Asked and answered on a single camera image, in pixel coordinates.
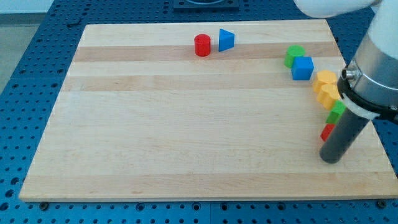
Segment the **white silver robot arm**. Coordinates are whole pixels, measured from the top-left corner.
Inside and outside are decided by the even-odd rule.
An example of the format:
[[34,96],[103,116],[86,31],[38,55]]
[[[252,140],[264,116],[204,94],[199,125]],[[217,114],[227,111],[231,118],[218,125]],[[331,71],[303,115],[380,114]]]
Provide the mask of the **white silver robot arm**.
[[334,164],[369,121],[397,122],[397,0],[294,0],[294,3],[313,18],[378,6],[366,35],[337,82],[346,108],[320,149],[320,157]]

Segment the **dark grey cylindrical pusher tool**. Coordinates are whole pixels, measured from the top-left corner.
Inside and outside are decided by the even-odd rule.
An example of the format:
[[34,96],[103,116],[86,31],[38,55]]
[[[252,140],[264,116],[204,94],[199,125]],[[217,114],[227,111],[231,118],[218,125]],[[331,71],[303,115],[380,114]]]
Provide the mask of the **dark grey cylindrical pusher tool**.
[[368,123],[368,119],[345,109],[320,149],[321,159],[329,164],[339,162]]

